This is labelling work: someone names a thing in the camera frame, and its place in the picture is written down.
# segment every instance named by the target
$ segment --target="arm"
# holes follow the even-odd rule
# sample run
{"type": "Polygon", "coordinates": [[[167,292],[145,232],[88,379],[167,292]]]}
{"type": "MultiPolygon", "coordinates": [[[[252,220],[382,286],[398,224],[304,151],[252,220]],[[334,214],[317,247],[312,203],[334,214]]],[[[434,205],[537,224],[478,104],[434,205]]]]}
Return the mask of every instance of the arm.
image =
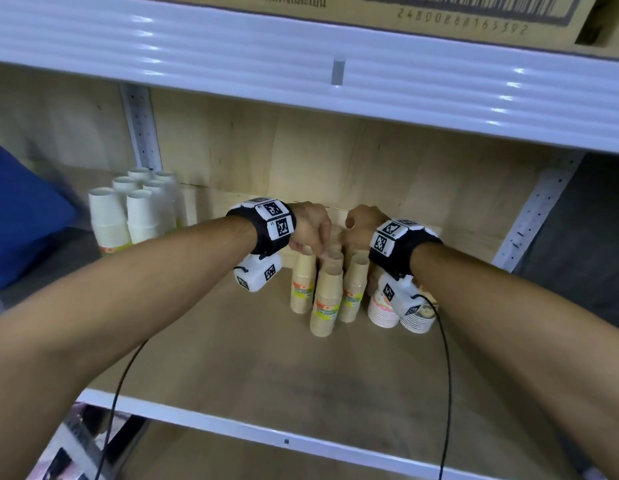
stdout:
{"type": "MultiPolygon", "coordinates": [[[[369,246],[386,219],[376,208],[354,209],[344,244],[369,246]]],[[[441,244],[418,246],[410,268],[449,318],[517,377],[608,478],[619,479],[619,330],[441,244]]]]}
{"type": "MultiPolygon", "coordinates": [[[[292,242],[320,254],[330,236],[325,209],[290,207],[292,242]]],[[[208,221],[100,259],[3,314],[0,479],[25,478],[82,389],[192,308],[255,246],[247,219],[208,221]]]]}

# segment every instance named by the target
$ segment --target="paper bowl stack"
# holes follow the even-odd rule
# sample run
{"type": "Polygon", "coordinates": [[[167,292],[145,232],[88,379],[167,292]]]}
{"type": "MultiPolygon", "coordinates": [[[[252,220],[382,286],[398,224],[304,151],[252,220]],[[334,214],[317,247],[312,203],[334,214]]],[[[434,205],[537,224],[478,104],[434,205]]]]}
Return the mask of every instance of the paper bowl stack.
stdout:
{"type": "Polygon", "coordinates": [[[374,324],[383,328],[392,328],[399,324],[399,316],[394,313],[390,302],[387,301],[380,289],[377,289],[370,299],[367,316],[374,324]]]}
{"type": "Polygon", "coordinates": [[[413,333],[426,333],[435,320],[434,310],[426,303],[416,313],[402,317],[401,325],[413,333]]]}

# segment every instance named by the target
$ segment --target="cable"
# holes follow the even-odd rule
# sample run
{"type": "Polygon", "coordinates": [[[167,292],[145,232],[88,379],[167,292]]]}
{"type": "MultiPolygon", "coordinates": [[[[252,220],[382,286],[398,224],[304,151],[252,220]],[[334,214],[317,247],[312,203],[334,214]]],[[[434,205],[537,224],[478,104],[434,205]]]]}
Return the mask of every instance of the cable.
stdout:
{"type": "Polygon", "coordinates": [[[113,413],[114,413],[114,411],[116,409],[116,403],[118,401],[118,395],[121,393],[122,382],[125,380],[125,377],[127,376],[127,372],[129,371],[129,368],[131,367],[131,364],[134,363],[134,360],[136,359],[136,356],[138,355],[138,353],[141,350],[143,350],[143,347],[145,346],[146,343],[147,343],[147,340],[145,340],[145,342],[143,342],[140,345],[140,347],[138,347],[136,349],[136,352],[134,352],[134,355],[132,355],[131,359],[129,359],[127,367],[125,367],[125,370],[123,371],[123,373],[121,375],[121,380],[118,381],[118,387],[116,388],[116,393],[113,395],[112,411],[110,412],[110,420],[109,420],[109,424],[107,425],[107,432],[105,433],[105,444],[103,444],[103,453],[101,454],[101,460],[100,460],[100,463],[98,463],[98,470],[96,471],[96,476],[94,477],[94,480],[98,480],[98,478],[100,478],[101,471],[103,469],[103,466],[105,465],[105,457],[107,455],[107,446],[109,445],[109,437],[112,434],[113,413]]]}
{"type": "Polygon", "coordinates": [[[423,298],[434,311],[436,321],[441,329],[441,337],[443,338],[443,346],[445,347],[445,360],[447,361],[447,423],[445,424],[445,443],[443,444],[443,454],[441,455],[441,468],[438,471],[438,480],[442,480],[443,469],[445,468],[445,459],[447,458],[447,447],[450,444],[450,426],[452,425],[452,364],[450,363],[450,348],[447,345],[447,337],[445,336],[445,330],[443,329],[443,322],[441,322],[441,317],[436,311],[436,307],[426,296],[418,294],[413,298],[417,297],[423,298]]]}

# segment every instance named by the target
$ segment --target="cup label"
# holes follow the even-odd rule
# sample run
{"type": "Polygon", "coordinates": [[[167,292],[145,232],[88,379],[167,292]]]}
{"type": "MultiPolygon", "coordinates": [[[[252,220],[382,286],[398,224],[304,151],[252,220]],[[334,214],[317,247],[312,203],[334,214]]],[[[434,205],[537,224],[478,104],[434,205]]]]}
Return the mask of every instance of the cup label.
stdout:
{"type": "Polygon", "coordinates": [[[345,306],[349,306],[353,308],[354,306],[358,306],[363,299],[363,293],[352,293],[347,290],[343,292],[343,304],[345,306]]]}
{"type": "Polygon", "coordinates": [[[324,305],[319,300],[316,300],[314,307],[314,314],[317,318],[321,320],[336,320],[338,315],[338,308],[340,308],[341,304],[338,305],[324,305]]]}
{"type": "Polygon", "coordinates": [[[116,248],[104,248],[102,246],[98,246],[98,249],[101,252],[101,256],[111,256],[114,253],[117,253],[118,251],[121,251],[123,249],[127,249],[131,246],[131,242],[128,242],[127,244],[123,244],[122,246],[118,246],[116,248]]]}
{"type": "Polygon", "coordinates": [[[291,282],[291,293],[299,298],[311,298],[314,295],[314,284],[301,285],[296,281],[291,282]]]}

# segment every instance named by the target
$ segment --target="metal shelf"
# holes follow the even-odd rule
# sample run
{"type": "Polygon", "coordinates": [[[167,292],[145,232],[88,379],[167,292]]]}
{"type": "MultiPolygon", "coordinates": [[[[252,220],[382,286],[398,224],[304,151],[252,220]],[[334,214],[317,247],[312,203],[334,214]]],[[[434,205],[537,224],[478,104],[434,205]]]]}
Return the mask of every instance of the metal shelf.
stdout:
{"type": "Polygon", "coordinates": [[[619,153],[616,61],[148,0],[0,0],[0,61],[619,153]]]}

